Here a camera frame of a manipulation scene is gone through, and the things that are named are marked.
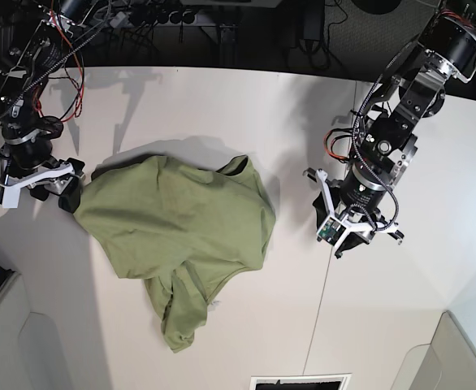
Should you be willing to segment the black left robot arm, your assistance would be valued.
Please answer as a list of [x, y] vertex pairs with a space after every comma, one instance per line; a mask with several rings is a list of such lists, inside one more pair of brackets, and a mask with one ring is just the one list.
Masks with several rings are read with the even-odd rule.
[[354, 113], [349, 128], [333, 128], [323, 140], [327, 154], [346, 164], [342, 180], [323, 169], [304, 174], [320, 187], [313, 206], [316, 239], [333, 248], [336, 258], [378, 233], [404, 239], [395, 217], [386, 219], [379, 203], [394, 188], [418, 148], [413, 131], [418, 122], [436, 115], [450, 79], [469, 83], [476, 74], [476, 1], [442, 1], [422, 33], [400, 49], [393, 64], [374, 82]]

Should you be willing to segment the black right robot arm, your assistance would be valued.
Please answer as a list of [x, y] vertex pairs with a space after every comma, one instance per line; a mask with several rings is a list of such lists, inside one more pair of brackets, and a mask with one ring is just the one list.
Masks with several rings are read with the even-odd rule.
[[78, 56], [87, 39], [73, 28], [89, 20], [94, 1], [0, 1], [0, 206], [15, 209], [20, 194], [43, 202], [50, 195], [74, 213], [84, 163], [56, 159], [52, 142], [65, 120], [44, 115], [41, 96], [50, 77]]

